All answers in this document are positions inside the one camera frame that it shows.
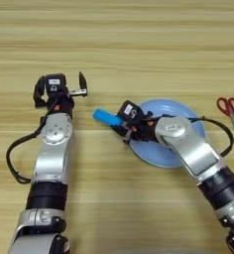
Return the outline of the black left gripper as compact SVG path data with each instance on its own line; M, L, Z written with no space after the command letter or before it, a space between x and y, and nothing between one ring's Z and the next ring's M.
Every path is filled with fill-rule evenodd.
M74 108L74 98L76 96L85 97L87 95L87 81L83 73L79 72L79 85L80 89L68 91L67 89L63 92L55 92L49 96L47 101L47 108L51 114L65 113L69 117L72 117L72 110ZM35 107L45 107L46 102L43 100L45 94L45 77L41 76L34 89L33 99Z

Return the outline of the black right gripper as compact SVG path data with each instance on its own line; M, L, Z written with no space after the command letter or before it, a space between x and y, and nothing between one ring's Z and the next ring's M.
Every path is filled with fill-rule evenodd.
M129 144L131 138L136 141L143 142L156 142L158 143L158 139L156 138L155 129L156 125L159 121L158 117L154 117L152 113L148 113L143 115L139 121L131 128L129 128L126 124L124 125L113 125L112 130L116 132L125 144Z

